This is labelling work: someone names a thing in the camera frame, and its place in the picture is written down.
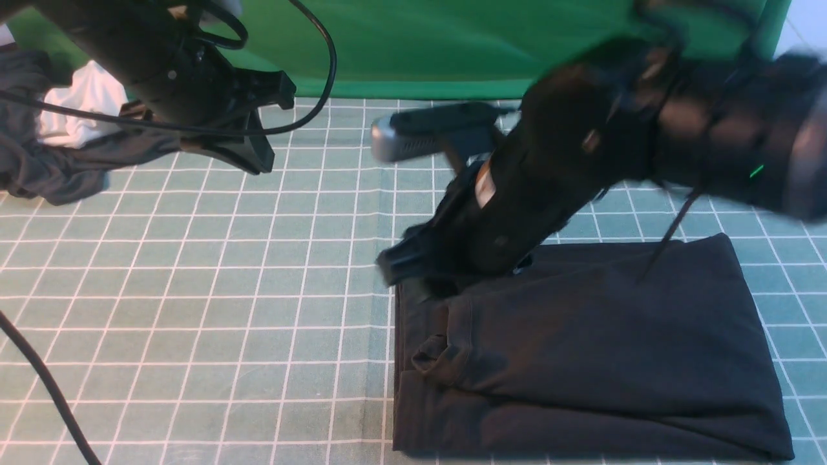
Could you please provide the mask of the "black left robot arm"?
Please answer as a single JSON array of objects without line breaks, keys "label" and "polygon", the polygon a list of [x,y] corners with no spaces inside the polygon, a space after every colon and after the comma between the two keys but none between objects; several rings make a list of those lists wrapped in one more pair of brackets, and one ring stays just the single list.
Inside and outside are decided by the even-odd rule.
[{"label": "black left robot arm", "polygon": [[260,107],[295,106],[286,72],[236,68],[222,49],[240,50],[248,32],[216,1],[3,1],[2,21],[33,8],[115,77],[151,112],[150,120],[88,114],[122,126],[211,136],[265,135],[247,126]]}]

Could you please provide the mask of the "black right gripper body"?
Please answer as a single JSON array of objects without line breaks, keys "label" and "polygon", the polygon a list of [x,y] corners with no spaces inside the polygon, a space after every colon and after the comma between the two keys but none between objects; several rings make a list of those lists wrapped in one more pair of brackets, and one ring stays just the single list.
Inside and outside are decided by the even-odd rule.
[{"label": "black right gripper body", "polygon": [[585,204],[653,175],[647,61],[576,61],[523,95],[521,117],[480,167],[455,182],[429,223],[429,278],[516,268]]}]

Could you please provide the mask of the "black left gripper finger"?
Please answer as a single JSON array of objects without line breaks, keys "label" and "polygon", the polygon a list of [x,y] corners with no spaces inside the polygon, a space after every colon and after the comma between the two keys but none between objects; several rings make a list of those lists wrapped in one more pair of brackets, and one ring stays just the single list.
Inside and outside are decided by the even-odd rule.
[{"label": "black left gripper finger", "polygon": [[283,110],[291,110],[295,106],[297,87],[284,71],[236,68],[233,77],[233,114],[248,114],[272,104]]},{"label": "black left gripper finger", "polygon": [[[181,124],[209,126],[206,114],[181,114]],[[231,118],[219,129],[261,130],[259,114]],[[181,132],[181,149],[232,165],[249,174],[271,173],[275,153],[266,136],[213,136]]]}]

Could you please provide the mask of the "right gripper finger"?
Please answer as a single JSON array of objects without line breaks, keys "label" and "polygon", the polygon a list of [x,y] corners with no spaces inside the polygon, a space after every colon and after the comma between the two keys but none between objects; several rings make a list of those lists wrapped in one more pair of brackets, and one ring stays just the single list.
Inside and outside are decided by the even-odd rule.
[{"label": "right gripper finger", "polygon": [[420,300],[442,300],[461,294],[464,289],[483,282],[491,282],[501,278],[520,276],[524,271],[494,272],[461,272],[450,274],[440,271],[423,271],[420,273]]},{"label": "right gripper finger", "polygon": [[420,286],[423,271],[466,272],[457,252],[459,245],[459,235],[453,230],[413,226],[405,230],[395,246],[379,253],[376,265],[386,285]]}]

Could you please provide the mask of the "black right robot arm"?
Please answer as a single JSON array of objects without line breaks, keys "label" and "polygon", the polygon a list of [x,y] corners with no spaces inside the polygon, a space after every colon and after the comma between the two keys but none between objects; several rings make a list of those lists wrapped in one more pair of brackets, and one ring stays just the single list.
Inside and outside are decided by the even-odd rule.
[{"label": "black right robot arm", "polygon": [[434,217],[376,265],[386,285],[447,296],[526,267],[530,253],[625,181],[701,195],[803,223],[825,221],[825,64],[688,59],[643,39],[610,39],[536,81],[508,133],[485,102],[376,119],[373,152],[399,163],[443,153],[455,171]]}]

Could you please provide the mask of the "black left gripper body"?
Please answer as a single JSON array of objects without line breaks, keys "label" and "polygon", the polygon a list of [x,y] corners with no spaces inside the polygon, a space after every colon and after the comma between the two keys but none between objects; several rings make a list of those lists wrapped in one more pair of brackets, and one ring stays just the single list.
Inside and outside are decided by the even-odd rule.
[{"label": "black left gripper body", "polygon": [[221,129],[259,106],[251,74],[179,26],[114,26],[110,73],[163,123]]}]

